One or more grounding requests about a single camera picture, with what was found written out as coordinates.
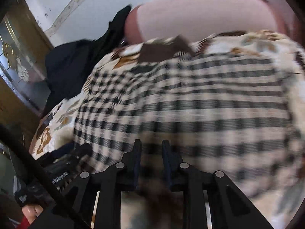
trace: hand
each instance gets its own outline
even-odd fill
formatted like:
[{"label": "hand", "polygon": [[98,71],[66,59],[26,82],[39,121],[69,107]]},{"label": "hand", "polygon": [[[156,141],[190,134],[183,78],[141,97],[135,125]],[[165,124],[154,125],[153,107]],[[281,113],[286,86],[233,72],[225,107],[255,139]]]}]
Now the hand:
[{"label": "hand", "polygon": [[22,208],[22,212],[29,221],[29,224],[32,224],[42,211],[43,208],[40,205],[26,205]]}]

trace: black metal bracket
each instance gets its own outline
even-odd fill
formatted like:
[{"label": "black metal bracket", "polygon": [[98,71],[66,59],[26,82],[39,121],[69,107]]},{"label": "black metal bracket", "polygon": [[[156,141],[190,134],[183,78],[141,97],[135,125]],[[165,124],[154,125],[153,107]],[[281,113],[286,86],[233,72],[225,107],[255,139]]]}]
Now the black metal bracket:
[{"label": "black metal bracket", "polygon": [[[52,153],[46,153],[38,158],[36,162],[43,168],[45,173],[49,176],[52,183],[61,188],[69,179],[73,179],[78,173],[76,166],[81,158],[85,155],[91,155],[92,146],[85,143],[81,146],[76,146],[75,149],[68,152],[61,152],[57,154],[55,150]],[[34,177],[34,175],[27,170],[20,159],[10,150],[10,158],[16,173],[17,183],[14,197],[20,207],[28,204],[39,204],[43,208],[52,201],[43,186]]]},{"label": "black metal bracket", "polygon": [[[109,166],[105,171],[80,173],[61,193],[73,210],[91,224],[97,192],[100,191],[94,228],[120,228],[121,191],[134,191],[138,184],[141,162],[141,141],[135,140],[131,152],[123,155],[121,162]],[[73,229],[74,223],[55,202],[30,225],[30,229]]]},{"label": "black metal bracket", "polygon": [[183,229],[207,229],[204,190],[208,195],[213,229],[272,229],[222,171],[206,173],[184,163],[181,156],[172,151],[168,140],[162,142],[162,157],[170,190],[184,193]]}]

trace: red fabric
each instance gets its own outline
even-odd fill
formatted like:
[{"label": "red fabric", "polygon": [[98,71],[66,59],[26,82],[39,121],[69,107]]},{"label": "red fabric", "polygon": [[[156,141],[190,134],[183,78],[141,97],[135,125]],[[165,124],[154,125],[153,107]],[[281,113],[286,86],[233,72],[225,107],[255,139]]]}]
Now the red fabric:
[{"label": "red fabric", "polygon": [[27,218],[24,216],[20,225],[17,227],[17,229],[27,229],[30,226]]}]

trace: black garment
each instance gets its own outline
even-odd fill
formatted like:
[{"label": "black garment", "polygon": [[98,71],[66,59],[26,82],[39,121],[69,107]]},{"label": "black garment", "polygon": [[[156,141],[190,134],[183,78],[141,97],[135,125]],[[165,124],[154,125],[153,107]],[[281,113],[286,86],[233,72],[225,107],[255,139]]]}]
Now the black garment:
[{"label": "black garment", "polygon": [[110,53],[124,36],[128,5],[109,22],[107,32],[96,41],[79,40],[55,47],[45,57],[47,83],[51,90],[42,117],[63,99],[78,95],[93,67]]}]

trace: black and white gingham fabric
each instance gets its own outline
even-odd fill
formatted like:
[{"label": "black and white gingham fabric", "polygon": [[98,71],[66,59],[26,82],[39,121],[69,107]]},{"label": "black and white gingham fabric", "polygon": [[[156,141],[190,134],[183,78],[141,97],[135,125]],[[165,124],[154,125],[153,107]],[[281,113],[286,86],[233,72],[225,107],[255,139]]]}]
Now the black and white gingham fabric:
[{"label": "black and white gingham fabric", "polygon": [[84,166],[99,172],[140,139],[145,183],[162,177],[161,142],[168,139],[185,162],[221,169],[253,196],[287,184],[300,162],[281,84],[270,59],[226,54],[145,62],[123,73],[98,69],[75,141],[92,144]]}]

